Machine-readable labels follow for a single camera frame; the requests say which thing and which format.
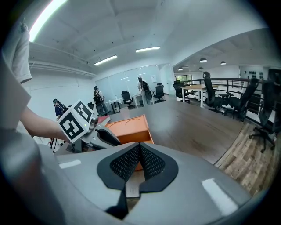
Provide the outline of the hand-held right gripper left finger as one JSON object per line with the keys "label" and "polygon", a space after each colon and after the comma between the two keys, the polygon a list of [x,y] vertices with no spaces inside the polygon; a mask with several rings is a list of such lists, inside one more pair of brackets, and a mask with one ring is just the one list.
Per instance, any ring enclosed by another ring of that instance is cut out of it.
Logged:
{"label": "hand-held right gripper left finger", "polygon": [[100,179],[97,166],[104,158],[129,144],[85,153],[70,153],[63,145],[55,156],[71,183],[94,205],[117,218],[124,218],[139,202],[140,172],[133,171],[123,190],[108,188]]}

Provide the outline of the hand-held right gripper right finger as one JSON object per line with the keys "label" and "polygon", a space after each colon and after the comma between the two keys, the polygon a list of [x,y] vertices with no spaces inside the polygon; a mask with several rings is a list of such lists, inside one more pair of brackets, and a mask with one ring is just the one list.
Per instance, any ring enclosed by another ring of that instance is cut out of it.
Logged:
{"label": "hand-held right gripper right finger", "polygon": [[220,217],[221,212],[204,189],[208,179],[213,179],[239,206],[250,199],[239,183],[205,159],[160,145],[153,147],[177,162],[178,175],[164,191],[142,194],[128,216]]}

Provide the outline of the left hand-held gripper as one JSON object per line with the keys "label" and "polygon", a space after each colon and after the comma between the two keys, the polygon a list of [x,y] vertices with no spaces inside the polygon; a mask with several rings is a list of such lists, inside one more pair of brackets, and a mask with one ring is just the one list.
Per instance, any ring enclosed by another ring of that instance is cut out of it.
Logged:
{"label": "left hand-held gripper", "polygon": [[[121,145],[120,140],[107,127],[98,123],[98,117],[93,110],[80,99],[73,104],[58,120],[58,125],[69,140],[64,144],[65,150],[70,153],[82,153],[112,148]],[[82,138],[96,126],[97,138],[93,137],[93,145],[86,143]]]}

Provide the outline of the orange box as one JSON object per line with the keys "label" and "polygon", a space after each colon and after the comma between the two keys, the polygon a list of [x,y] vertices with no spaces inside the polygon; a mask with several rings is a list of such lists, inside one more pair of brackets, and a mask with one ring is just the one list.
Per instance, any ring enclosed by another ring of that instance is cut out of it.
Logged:
{"label": "orange box", "polygon": [[136,142],[154,144],[145,115],[107,123],[105,126],[120,140],[122,147]]}

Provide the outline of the person's left forearm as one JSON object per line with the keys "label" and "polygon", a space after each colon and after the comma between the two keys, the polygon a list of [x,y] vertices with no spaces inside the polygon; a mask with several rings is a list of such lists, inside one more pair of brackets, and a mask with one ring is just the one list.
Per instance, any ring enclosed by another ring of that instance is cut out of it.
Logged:
{"label": "person's left forearm", "polygon": [[28,107],[24,109],[20,121],[32,136],[43,138],[57,138],[70,143],[58,123],[35,114]]}

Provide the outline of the black office chair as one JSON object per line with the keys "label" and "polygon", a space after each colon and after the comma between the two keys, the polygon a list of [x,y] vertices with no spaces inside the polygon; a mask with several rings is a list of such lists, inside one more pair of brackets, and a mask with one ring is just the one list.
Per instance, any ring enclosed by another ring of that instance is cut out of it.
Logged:
{"label": "black office chair", "polygon": [[160,103],[166,101],[164,99],[164,86],[162,83],[157,83],[157,86],[155,87],[155,91],[153,91],[153,97],[156,98],[155,103]]}
{"label": "black office chair", "polygon": [[269,142],[271,150],[275,148],[274,139],[270,138],[272,134],[281,132],[281,69],[269,69],[268,80],[262,84],[263,102],[259,113],[260,127],[255,127],[253,137],[263,139],[263,148],[261,153],[266,150],[266,143]]}
{"label": "black office chair", "polygon": [[133,98],[130,97],[128,91],[123,91],[121,96],[123,98],[124,104],[127,105],[128,109],[135,108],[135,105],[133,105]]}
{"label": "black office chair", "polygon": [[258,83],[259,80],[257,78],[252,78],[244,93],[238,91],[238,93],[240,94],[240,98],[237,98],[233,94],[228,92],[228,105],[231,107],[231,109],[226,109],[223,115],[226,116],[227,114],[231,114],[233,119],[234,116],[237,115],[238,119],[243,122],[248,111],[248,101],[256,91]]}
{"label": "black office chair", "polygon": [[177,98],[181,98],[182,102],[185,101],[187,103],[190,103],[191,101],[190,101],[189,96],[190,95],[195,96],[195,91],[182,89],[183,86],[184,86],[184,83],[180,82],[179,80],[174,81],[173,87],[176,92],[175,95]]}
{"label": "black office chair", "polygon": [[231,94],[230,92],[226,92],[225,94],[219,94],[218,97],[216,97],[216,91],[213,89],[212,82],[210,79],[210,73],[209,72],[203,72],[203,78],[205,82],[205,87],[207,90],[207,97],[205,99],[205,104],[208,107],[213,108],[211,111],[214,112],[219,112],[219,109],[223,105],[228,105],[230,102],[230,98],[233,97],[234,95]]}

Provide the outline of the white desk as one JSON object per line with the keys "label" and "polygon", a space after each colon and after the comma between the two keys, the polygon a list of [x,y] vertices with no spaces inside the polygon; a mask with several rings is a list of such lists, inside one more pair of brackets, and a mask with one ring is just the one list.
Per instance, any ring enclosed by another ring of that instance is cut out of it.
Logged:
{"label": "white desk", "polygon": [[147,106],[147,101],[142,94],[135,94],[133,96],[133,100],[135,102],[136,108]]}

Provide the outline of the long ceiling light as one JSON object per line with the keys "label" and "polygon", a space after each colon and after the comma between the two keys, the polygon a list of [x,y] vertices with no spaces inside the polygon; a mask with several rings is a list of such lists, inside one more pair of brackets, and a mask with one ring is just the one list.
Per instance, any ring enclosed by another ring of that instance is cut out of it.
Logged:
{"label": "long ceiling light", "polygon": [[145,51],[153,51],[153,50],[159,50],[161,47],[148,47],[148,48],[142,48],[142,49],[136,49],[136,53],[145,52]]}
{"label": "long ceiling light", "polygon": [[67,0],[52,0],[40,13],[34,24],[29,31],[29,42],[34,42],[36,36],[42,29],[43,25],[47,22],[50,16]]}
{"label": "long ceiling light", "polygon": [[113,56],[111,56],[109,58],[105,58],[103,60],[100,60],[100,61],[96,62],[94,65],[98,66],[98,65],[101,65],[103,63],[106,63],[106,62],[111,61],[111,60],[116,59],[116,58],[117,58],[117,55],[113,55]]}

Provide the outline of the wooden table with white legs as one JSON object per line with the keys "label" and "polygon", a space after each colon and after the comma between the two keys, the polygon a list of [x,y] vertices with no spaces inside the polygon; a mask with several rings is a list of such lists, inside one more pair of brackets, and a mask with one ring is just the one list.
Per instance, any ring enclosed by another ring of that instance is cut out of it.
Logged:
{"label": "wooden table with white legs", "polygon": [[181,88],[182,89],[182,100],[185,102],[185,96],[184,96],[184,91],[185,90],[192,90],[192,91],[198,91],[199,92],[199,101],[200,101],[200,107],[203,108],[203,101],[204,101],[204,91],[206,91],[206,85],[204,84],[195,84],[195,85],[189,85],[189,86],[184,86]]}

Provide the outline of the black metal railing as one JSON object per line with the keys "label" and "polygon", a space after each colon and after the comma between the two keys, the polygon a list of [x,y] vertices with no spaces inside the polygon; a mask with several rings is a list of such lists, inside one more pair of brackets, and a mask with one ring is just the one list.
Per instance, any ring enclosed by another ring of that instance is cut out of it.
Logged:
{"label": "black metal railing", "polygon": [[[241,78],[211,78],[212,86],[214,90],[217,90],[216,97],[219,96],[219,94],[225,94],[227,91],[233,94],[235,97],[240,98],[239,92],[244,93],[247,86],[249,85],[250,80],[249,79],[241,79]],[[262,84],[263,80],[259,81],[258,87],[250,100],[248,101],[247,108],[248,111],[246,113],[246,118],[255,122],[259,122],[259,116],[262,109],[262,101],[263,101],[263,93],[262,93]],[[184,86],[189,85],[195,85],[195,84],[205,84],[204,79],[195,79],[195,80],[188,80],[182,82],[184,83]],[[205,99],[207,97],[207,91],[204,91],[204,101],[203,101],[203,108],[212,110],[213,108],[208,107],[205,104]],[[195,96],[190,95],[189,98],[195,99],[199,102],[199,92],[195,91]]]}

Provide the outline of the person's grey t-shirt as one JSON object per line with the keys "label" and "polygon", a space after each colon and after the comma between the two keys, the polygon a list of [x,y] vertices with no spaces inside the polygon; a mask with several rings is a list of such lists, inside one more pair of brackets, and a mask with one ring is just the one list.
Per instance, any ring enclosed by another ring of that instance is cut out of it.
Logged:
{"label": "person's grey t-shirt", "polygon": [[0,49],[0,128],[16,129],[30,95],[22,84],[31,80],[29,30],[16,23]]}

